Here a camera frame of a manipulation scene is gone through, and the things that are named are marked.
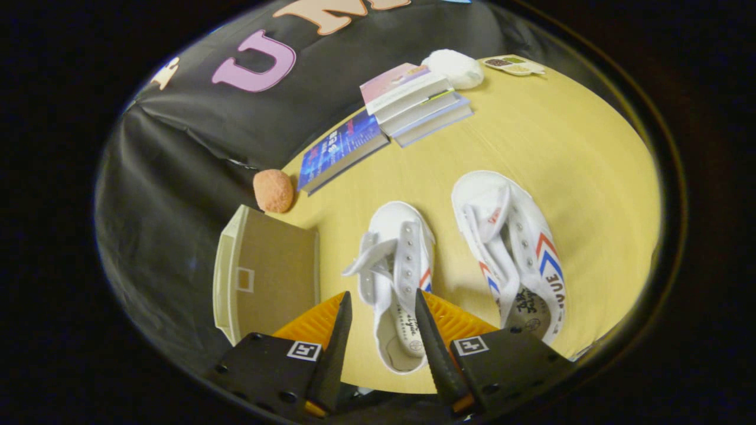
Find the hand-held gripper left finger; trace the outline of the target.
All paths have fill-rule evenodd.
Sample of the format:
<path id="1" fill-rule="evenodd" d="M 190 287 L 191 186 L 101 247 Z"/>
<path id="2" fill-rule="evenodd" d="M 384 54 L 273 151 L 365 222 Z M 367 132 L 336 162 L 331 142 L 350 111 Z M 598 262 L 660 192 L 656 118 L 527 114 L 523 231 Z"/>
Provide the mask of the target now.
<path id="1" fill-rule="evenodd" d="M 252 332 L 206 378 L 270 423 L 325 423 L 337 411 L 352 321 L 348 291 L 271 335 Z"/>

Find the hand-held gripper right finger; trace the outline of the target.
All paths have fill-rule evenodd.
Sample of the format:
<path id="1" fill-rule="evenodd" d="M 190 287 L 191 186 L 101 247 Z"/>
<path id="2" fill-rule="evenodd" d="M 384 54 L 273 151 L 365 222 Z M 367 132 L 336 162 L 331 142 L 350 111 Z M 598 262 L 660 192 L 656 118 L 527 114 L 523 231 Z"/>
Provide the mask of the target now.
<path id="1" fill-rule="evenodd" d="M 495 328 L 423 290 L 414 316 L 438 396 L 461 417 L 503 417 L 559 387 L 572 361 L 522 325 Z"/>

